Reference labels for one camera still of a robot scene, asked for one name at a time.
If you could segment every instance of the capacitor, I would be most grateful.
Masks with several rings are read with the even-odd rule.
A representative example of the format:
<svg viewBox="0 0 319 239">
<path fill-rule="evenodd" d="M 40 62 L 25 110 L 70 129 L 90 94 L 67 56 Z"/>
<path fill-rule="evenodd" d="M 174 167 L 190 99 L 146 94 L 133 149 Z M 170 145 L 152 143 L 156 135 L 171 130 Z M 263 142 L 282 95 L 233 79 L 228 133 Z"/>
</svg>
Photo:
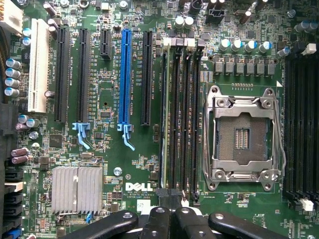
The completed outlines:
<svg viewBox="0 0 319 239">
<path fill-rule="evenodd" d="M 22 44 L 23 44 L 24 46 L 29 46 L 29 45 L 31 45 L 31 38 L 29 38 L 29 37 L 24 37 L 24 38 L 22 39 Z"/>
<path fill-rule="evenodd" d="M 227 48 L 229 47 L 230 42 L 228 39 L 222 39 L 221 42 L 218 45 L 219 50 L 221 51 L 226 51 Z"/>
<path fill-rule="evenodd" d="M 232 51 L 238 51 L 242 47 L 241 40 L 235 40 L 234 43 L 231 44 L 231 50 Z"/>
<path fill-rule="evenodd" d="M 47 98 L 53 99 L 55 96 L 55 93 L 53 91 L 46 91 L 46 92 L 44 92 L 44 96 Z"/>
<path fill-rule="evenodd" d="M 58 38 L 58 32 L 54 26 L 49 26 L 48 31 L 50 32 L 50 34 L 54 40 L 56 40 Z"/>
<path fill-rule="evenodd" d="M 290 53 L 290 49 L 287 46 L 284 49 L 281 49 L 280 51 L 277 52 L 278 56 L 280 57 L 287 56 L 289 55 L 289 53 Z"/>
<path fill-rule="evenodd" d="M 30 28 L 25 28 L 22 30 L 22 34 L 26 37 L 31 37 L 31 29 Z"/>
<path fill-rule="evenodd" d="M 221 10 L 221 8 L 224 6 L 224 4 L 225 4 L 225 0 L 218 0 L 216 5 L 215 5 L 215 9 Z"/>
<path fill-rule="evenodd" d="M 265 41 L 263 44 L 259 46 L 259 51 L 261 53 L 266 53 L 271 48 L 271 43 L 269 41 Z"/>
<path fill-rule="evenodd" d="M 25 124 L 22 124 L 22 123 L 17 123 L 15 125 L 15 130 L 18 130 L 18 131 L 29 131 L 30 127 L 28 127 L 28 126 L 26 126 Z"/>
<path fill-rule="evenodd" d="M 55 20 L 54 20 L 54 19 L 51 19 L 51 18 L 48 20 L 48 25 L 49 25 L 49 26 L 54 26 L 56 29 L 59 28 L 59 26 L 58 26 L 58 24 L 55 22 Z"/>
<path fill-rule="evenodd" d="M 11 67 L 11 68 L 14 68 L 14 69 L 19 69 L 21 67 L 21 63 L 12 59 L 12 58 L 9 58 L 5 61 L 5 64 L 6 66 L 8 67 Z"/>
<path fill-rule="evenodd" d="M 18 148 L 18 149 L 12 150 L 11 156 L 12 157 L 19 157 L 19 156 L 26 155 L 27 153 L 29 153 L 29 150 L 26 147 L 23 147 L 23 148 Z"/>
<path fill-rule="evenodd" d="M 18 88 L 20 85 L 20 81 L 15 80 L 13 78 L 6 78 L 4 83 L 6 86 L 13 87 L 13 88 Z"/>
<path fill-rule="evenodd" d="M 20 77 L 21 73 L 13 68 L 8 68 L 5 71 L 5 75 L 17 79 Z"/>
<path fill-rule="evenodd" d="M 183 24 L 184 24 L 184 18 L 182 16 L 178 16 L 175 19 L 174 27 L 177 29 L 180 29 L 183 27 Z"/>
<path fill-rule="evenodd" d="M 309 27 L 310 23 L 308 21 L 302 21 L 301 23 L 299 23 L 298 25 L 296 25 L 294 27 L 294 30 L 296 32 L 302 32 L 304 30 L 306 30 Z"/>
<path fill-rule="evenodd" d="M 40 126 L 40 123 L 41 121 L 38 119 L 28 119 L 25 124 L 30 128 L 37 128 Z"/>
<path fill-rule="evenodd" d="M 18 122 L 19 123 L 26 123 L 28 119 L 30 119 L 30 116 L 27 115 L 19 115 Z"/>
<path fill-rule="evenodd" d="M 18 97 L 20 95 L 20 91 L 11 87 L 7 87 L 4 90 L 4 94 L 6 96 Z"/>
<path fill-rule="evenodd" d="M 315 21 L 310 22 L 309 27 L 305 30 L 306 33 L 315 31 L 318 28 L 318 23 Z"/>
<path fill-rule="evenodd" d="M 257 6 L 255 7 L 256 11 L 260 11 L 266 4 L 268 0 L 258 0 Z"/>
<path fill-rule="evenodd" d="M 54 8 L 51 6 L 51 4 L 49 4 L 48 2 L 45 2 L 43 4 L 43 8 L 46 10 L 46 12 L 50 15 L 50 16 L 56 16 L 56 10 L 54 10 Z"/>
<path fill-rule="evenodd" d="M 194 19 L 191 16 L 188 16 L 187 18 L 185 18 L 184 27 L 186 29 L 191 29 L 191 27 L 193 26 L 193 23 L 194 23 Z"/>
<path fill-rule="evenodd" d="M 217 0 L 209 0 L 207 5 L 207 10 L 211 10 L 215 7 Z"/>
<path fill-rule="evenodd" d="M 247 44 L 245 44 L 244 49 L 246 52 L 252 52 L 257 47 L 257 43 L 255 41 L 249 41 Z"/>
<path fill-rule="evenodd" d="M 29 139 L 35 140 L 39 138 L 39 133 L 37 131 L 32 131 L 29 133 Z"/>
<path fill-rule="evenodd" d="M 20 157 L 14 157 L 12 158 L 11 162 L 13 164 L 20 164 L 20 163 L 25 163 L 28 160 L 28 156 L 20 156 Z"/>
</svg>

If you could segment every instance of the blue plastic clip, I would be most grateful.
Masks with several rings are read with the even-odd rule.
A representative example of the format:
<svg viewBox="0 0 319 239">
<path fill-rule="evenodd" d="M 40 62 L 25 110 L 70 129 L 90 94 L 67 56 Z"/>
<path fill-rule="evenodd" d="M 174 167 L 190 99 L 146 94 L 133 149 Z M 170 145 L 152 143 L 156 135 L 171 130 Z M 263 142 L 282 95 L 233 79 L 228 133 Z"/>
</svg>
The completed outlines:
<svg viewBox="0 0 319 239">
<path fill-rule="evenodd" d="M 73 130 L 78 131 L 78 139 L 79 139 L 79 144 L 83 145 L 86 149 L 89 149 L 90 146 L 88 146 L 84 141 L 83 138 L 86 138 L 86 130 L 90 130 L 90 123 L 73 123 Z"/>
</svg>

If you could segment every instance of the silver heatsink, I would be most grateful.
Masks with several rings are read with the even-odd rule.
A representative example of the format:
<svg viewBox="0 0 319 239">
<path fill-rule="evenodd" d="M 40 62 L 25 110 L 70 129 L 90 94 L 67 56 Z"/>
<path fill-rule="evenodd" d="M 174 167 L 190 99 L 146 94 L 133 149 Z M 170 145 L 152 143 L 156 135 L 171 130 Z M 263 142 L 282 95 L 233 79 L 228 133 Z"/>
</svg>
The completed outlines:
<svg viewBox="0 0 319 239">
<path fill-rule="evenodd" d="M 95 214 L 102 210 L 102 168 L 56 167 L 52 173 L 53 213 Z"/>
</svg>

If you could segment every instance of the black connector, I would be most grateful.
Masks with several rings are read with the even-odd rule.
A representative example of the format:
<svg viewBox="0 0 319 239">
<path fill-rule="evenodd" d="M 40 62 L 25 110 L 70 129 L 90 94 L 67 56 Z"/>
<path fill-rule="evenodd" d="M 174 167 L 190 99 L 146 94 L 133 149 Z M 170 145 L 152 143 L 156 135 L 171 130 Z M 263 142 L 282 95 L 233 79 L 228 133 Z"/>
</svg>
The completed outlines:
<svg viewBox="0 0 319 239">
<path fill-rule="evenodd" d="M 142 111 L 141 125 L 150 125 L 152 97 L 152 63 L 153 63 L 153 34 L 144 32 L 143 66 L 142 66 Z"/>
<path fill-rule="evenodd" d="M 76 121 L 88 121 L 89 78 L 90 78 L 90 42 L 91 36 L 86 28 L 79 30 L 79 64 L 78 64 L 78 95 Z"/>
<path fill-rule="evenodd" d="M 100 55 L 106 59 L 112 59 L 112 34 L 110 29 L 101 30 Z"/>
<path fill-rule="evenodd" d="M 54 121 L 66 123 L 69 86 L 70 32 L 58 29 L 55 66 Z"/>
</svg>

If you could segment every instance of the metal screw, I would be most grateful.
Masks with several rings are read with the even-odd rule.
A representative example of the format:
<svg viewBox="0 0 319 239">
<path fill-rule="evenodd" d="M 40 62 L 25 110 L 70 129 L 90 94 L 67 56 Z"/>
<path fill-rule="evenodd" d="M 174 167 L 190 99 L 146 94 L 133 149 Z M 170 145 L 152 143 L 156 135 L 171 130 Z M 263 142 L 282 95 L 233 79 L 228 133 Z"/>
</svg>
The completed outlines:
<svg viewBox="0 0 319 239">
<path fill-rule="evenodd" d="M 115 176 L 120 176 L 121 174 L 122 174 L 122 169 L 120 168 L 120 167 L 116 167 L 114 170 L 113 170 L 113 172 L 114 172 L 114 175 Z"/>
</svg>

